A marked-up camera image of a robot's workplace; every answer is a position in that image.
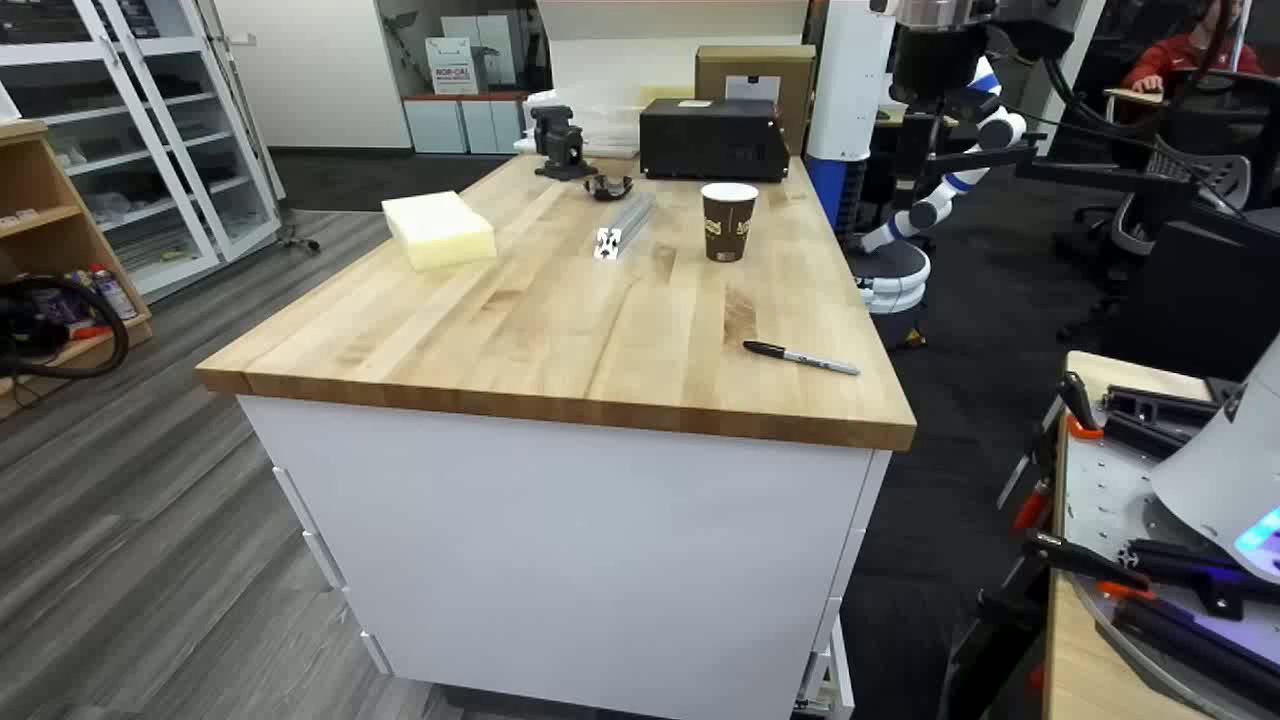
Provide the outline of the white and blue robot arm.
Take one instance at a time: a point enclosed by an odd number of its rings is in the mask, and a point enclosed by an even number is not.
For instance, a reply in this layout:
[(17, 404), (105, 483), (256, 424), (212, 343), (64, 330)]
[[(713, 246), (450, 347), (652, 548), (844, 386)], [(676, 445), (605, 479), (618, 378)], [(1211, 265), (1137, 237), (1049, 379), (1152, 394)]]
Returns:
[(904, 106), (890, 157), (891, 203), (858, 237), (858, 291), (874, 315), (904, 315), (927, 299), (934, 257), (919, 237), (941, 228), (998, 164), (1033, 150), (1029, 116), (1006, 106), (987, 58), (1009, 37), (1033, 58), (1065, 44), (1049, 0), (870, 0), (891, 19), (891, 98)]

